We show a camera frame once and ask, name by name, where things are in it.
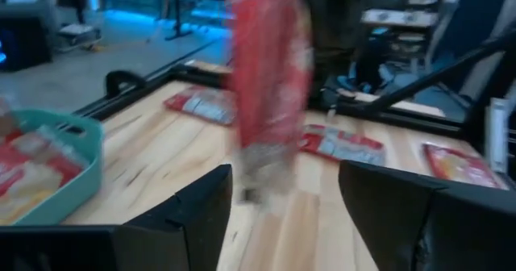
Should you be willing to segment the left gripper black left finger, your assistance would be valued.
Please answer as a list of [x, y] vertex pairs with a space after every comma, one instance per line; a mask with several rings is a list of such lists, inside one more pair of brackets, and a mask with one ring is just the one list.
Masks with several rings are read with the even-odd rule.
[[216, 271], [232, 186], [219, 165], [123, 224], [0, 227], [0, 271]]

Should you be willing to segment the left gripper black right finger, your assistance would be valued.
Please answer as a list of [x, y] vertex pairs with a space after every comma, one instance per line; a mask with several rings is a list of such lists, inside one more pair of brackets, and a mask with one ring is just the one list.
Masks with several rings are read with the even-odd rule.
[[356, 161], [339, 188], [379, 271], [516, 271], [516, 191]]

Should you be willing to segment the red popcorn bag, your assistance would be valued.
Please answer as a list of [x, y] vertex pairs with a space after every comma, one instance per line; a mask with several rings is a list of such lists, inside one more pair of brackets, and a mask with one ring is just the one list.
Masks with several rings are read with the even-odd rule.
[[24, 159], [0, 163], [0, 226], [57, 224], [98, 192], [94, 167], [78, 171]]
[[422, 152], [433, 177], [501, 190], [509, 189], [478, 156], [429, 143], [422, 145]]
[[305, 125], [298, 147], [303, 152], [333, 161], [350, 160], [385, 165], [386, 151], [383, 143], [335, 127]]
[[5, 95], [0, 95], [0, 145], [8, 145], [38, 163], [57, 163], [62, 168], [82, 171], [88, 160], [61, 135], [67, 128], [59, 123], [44, 122], [35, 113], [12, 107]]
[[233, 97], [227, 90], [192, 85], [164, 100], [163, 105], [223, 126], [232, 125], [235, 119]]
[[289, 191], [313, 72], [304, 0], [229, 0], [243, 199]]

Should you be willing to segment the teal plastic basket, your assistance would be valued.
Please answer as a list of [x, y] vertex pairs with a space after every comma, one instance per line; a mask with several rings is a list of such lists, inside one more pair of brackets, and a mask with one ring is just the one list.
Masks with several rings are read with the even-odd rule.
[[102, 141], [94, 119], [0, 110], [0, 226], [57, 224], [94, 196]]

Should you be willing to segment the white shelf rack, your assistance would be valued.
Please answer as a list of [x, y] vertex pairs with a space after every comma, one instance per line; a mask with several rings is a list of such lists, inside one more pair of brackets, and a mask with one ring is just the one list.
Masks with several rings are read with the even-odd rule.
[[443, 0], [399, 0], [396, 6], [372, 7], [363, 13], [362, 23], [387, 30], [390, 54], [409, 60], [426, 56], [433, 31], [439, 22]]

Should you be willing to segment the black pole stand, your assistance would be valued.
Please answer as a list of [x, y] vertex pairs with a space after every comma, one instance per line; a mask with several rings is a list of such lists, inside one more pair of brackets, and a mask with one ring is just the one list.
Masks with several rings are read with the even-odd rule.
[[[170, 15], [170, 0], [165, 0], [166, 9], [164, 10], [164, 17], [167, 19]], [[176, 40], [185, 36], [192, 34], [192, 31], [182, 31], [182, 21], [181, 21], [181, 0], [173, 0], [173, 9], [174, 9], [174, 26], [173, 26], [173, 34], [166, 36], [164, 39], [166, 41]]]

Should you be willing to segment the low cart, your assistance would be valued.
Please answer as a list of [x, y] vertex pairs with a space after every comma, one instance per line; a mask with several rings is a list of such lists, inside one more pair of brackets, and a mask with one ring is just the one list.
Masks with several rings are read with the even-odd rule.
[[69, 52], [77, 48], [93, 50], [102, 39], [98, 27], [87, 24], [70, 23], [63, 26], [56, 34], [59, 37], [58, 52]]

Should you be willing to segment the dark cabinet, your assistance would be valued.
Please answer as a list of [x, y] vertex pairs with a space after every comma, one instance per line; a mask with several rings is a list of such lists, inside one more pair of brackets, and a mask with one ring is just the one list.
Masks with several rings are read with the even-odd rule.
[[52, 62], [51, 32], [36, 4], [0, 5], [0, 71]]

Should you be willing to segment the black metal table frame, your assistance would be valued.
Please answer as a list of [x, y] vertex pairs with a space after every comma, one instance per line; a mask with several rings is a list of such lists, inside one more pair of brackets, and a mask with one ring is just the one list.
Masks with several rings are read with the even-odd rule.
[[[420, 90], [436, 85], [447, 77], [452, 77], [459, 69], [474, 65], [482, 59], [502, 51], [506, 55], [502, 57], [501, 63], [495, 69], [481, 96], [471, 105], [463, 122], [455, 122], [448, 118], [440, 118], [421, 112], [417, 113], [413, 110], [401, 110], [393, 106]], [[178, 59], [164, 65], [161, 69], [164, 73], [153, 79], [122, 70], [108, 73], [105, 77], [106, 95], [75, 113], [97, 120], [104, 120], [172, 81], [186, 81], [216, 89], [223, 88], [226, 85], [226, 75], [224, 73], [208, 73], [208, 71], [202, 69], [191, 69], [187, 65], [181, 65]], [[338, 115], [467, 140], [474, 147], [478, 147], [484, 141], [484, 114], [489, 100], [506, 93], [508, 86], [515, 77], [516, 25], [500, 37], [485, 41], [479, 48], [472, 50], [455, 64], [422, 77], [404, 88], [379, 97], [373, 102], [342, 99], [334, 106], [324, 106], [318, 101], [314, 102], [309, 99], [307, 108], [322, 113], [336, 110]]]

